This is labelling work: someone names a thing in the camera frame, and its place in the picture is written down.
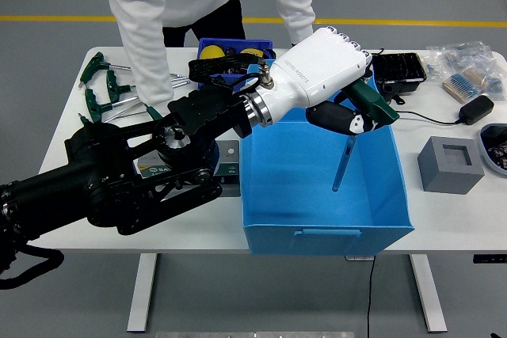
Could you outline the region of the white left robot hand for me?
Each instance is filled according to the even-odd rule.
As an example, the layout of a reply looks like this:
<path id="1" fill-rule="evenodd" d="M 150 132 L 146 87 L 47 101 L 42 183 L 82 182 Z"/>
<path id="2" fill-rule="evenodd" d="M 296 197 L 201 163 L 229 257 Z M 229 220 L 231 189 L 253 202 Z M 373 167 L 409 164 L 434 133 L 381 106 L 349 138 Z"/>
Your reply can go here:
<path id="1" fill-rule="evenodd" d="M 306 111 L 309 123 L 343 135 L 358 135 L 382 127 L 379 118 L 355 111 L 330 98 L 365 76 L 372 55 L 333 27 L 320 28 L 292 47 L 269 68 L 273 86 L 259 86 L 252 104 L 263 127 L 289 111 Z"/>

